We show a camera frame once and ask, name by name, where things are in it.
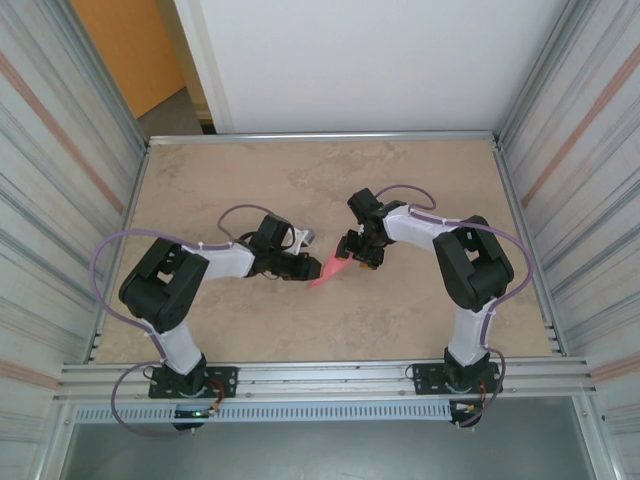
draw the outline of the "corrugated metal wall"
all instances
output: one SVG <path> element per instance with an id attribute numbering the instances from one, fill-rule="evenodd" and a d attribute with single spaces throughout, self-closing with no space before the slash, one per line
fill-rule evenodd
<path id="1" fill-rule="evenodd" d="M 61 365 L 84 360 L 96 311 L 89 258 L 121 228 L 144 154 L 60 8 L 0 3 L 2 479 L 26 475 Z"/>
<path id="2" fill-rule="evenodd" d="M 640 478 L 640 3 L 592 2 L 505 140 L 572 355 Z"/>

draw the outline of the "pink foam piece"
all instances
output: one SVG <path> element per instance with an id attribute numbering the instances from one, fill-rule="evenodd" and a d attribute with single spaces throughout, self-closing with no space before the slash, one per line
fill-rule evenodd
<path id="1" fill-rule="evenodd" d="M 327 263 L 322 267 L 322 275 L 320 278 L 317 278 L 313 282 L 311 282 L 311 286 L 309 288 L 314 288 L 322 285 L 324 282 L 329 280 L 331 277 L 336 275 L 337 273 L 344 270 L 351 262 L 353 261 L 353 257 L 349 255 L 349 258 L 336 258 L 335 254 L 327 260 Z"/>

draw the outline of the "robotic arm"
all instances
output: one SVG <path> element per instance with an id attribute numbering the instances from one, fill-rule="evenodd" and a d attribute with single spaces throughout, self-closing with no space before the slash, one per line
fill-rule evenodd
<path id="1" fill-rule="evenodd" d="M 446 219 L 440 217 L 429 216 L 433 222 L 419 220 L 411 216 L 406 203 L 394 200 L 385 205 L 369 189 L 357 192 L 347 203 L 360 229 L 342 237 L 336 256 L 353 255 L 362 266 L 375 270 L 384 261 L 385 248 L 395 242 L 436 254 L 447 293 L 457 305 L 453 338 L 444 353 L 445 382 L 450 391 L 468 392 L 491 368 L 481 341 L 484 319 L 513 280 L 513 268 L 498 240 L 479 229 L 445 225 Z M 480 216 L 465 222 L 488 226 Z M 471 259 L 469 254 L 475 252 Z"/>
<path id="2" fill-rule="evenodd" d="M 185 397 L 200 396 L 205 390 L 206 358 L 186 321 L 203 281 L 265 272 L 283 280 L 313 280 L 320 275 L 320 262 L 300 250 L 314 237 L 312 230 L 297 230 L 269 214 L 257 231 L 214 250 L 194 250 L 157 239 L 127 276 L 118 296 L 151 328 L 164 350 L 165 364 L 158 378 L 154 376 L 159 389 Z"/>

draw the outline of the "floor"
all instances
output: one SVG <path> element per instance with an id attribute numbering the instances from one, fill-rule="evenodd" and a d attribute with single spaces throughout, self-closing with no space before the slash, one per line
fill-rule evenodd
<path id="1" fill-rule="evenodd" d="M 138 118 L 147 137 L 159 135 L 202 135 L 196 110 L 186 88 Z"/>
<path id="2" fill-rule="evenodd" d="M 347 199 L 364 187 L 377 191 L 396 183 L 430 190 L 438 215 L 481 214 L 492 226 L 515 234 L 486 141 L 155 146 L 132 227 L 224 242 L 216 228 L 222 211 L 258 203 L 297 228 L 313 228 L 317 237 L 309 252 L 324 262 L 340 236 L 356 227 Z M 406 190 L 384 196 L 393 199 L 423 202 L 417 192 Z M 254 230 L 263 215 L 239 210 L 226 226 L 241 234 Z M 115 292 L 150 244 L 148 237 L 127 240 Z M 520 282 L 526 274 L 522 255 L 511 244 L 504 248 Z M 112 305 L 129 314 L 117 297 Z M 439 358 L 454 317 L 435 255 L 395 244 L 377 271 L 353 264 L 313 290 L 308 283 L 261 276 L 205 282 L 187 318 L 209 361 L 274 362 Z M 511 357 L 550 355 L 532 287 L 498 310 L 490 342 Z M 107 319 L 98 362 L 156 358 L 143 333 Z"/>
<path id="3" fill-rule="evenodd" d="M 594 479 L 570 398 L 498 400 L 475 431 L 443 421 L 218 423 L 148 439 L 75 427 L 64 480 Z"/>

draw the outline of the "marble surface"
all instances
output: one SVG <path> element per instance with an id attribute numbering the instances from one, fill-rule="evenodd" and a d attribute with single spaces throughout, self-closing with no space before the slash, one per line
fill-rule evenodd
<path id="1" fill-rule="evenodd" d="M 324 261 L 339 237 L 356 227 L 347 199 L 361 188 L 375 193 L 395 183 L 428 189 L 438 201 L 437 215 L 480 214 L 515 234 L 484 141 L 154 146 L 132 228 L 224 242 L 218 216 L 234 204 L 254 202 L 298 228 L 313 228 L 317 238 L 309 252 Z M 424 201 L 410 190 L 383 196 L 393 199 Z M 255 229 L 262 215 L 238 210 L 226 226 L 240 235 Z M 151 243 L 144 237 L 127 240 L 118 287 Z M 519 282 L 526 273 L 524 260 L 514 246 L 503 246 Z M 128 313 L 115 296 L 112 305 Z M 210 361 L 438 358 L 452 335 L 454 311 L 435 256 L 395 244 L 387 248 L 379 270 L 354 263 L 316 289 L 262 276 L 204 283 L 188 321 Z M 490 341 L 508 356 L 550 355 L 532 287 L 499 309 Z M 156 358 L 141 332 L 108 318 L 98 362 Z"/>

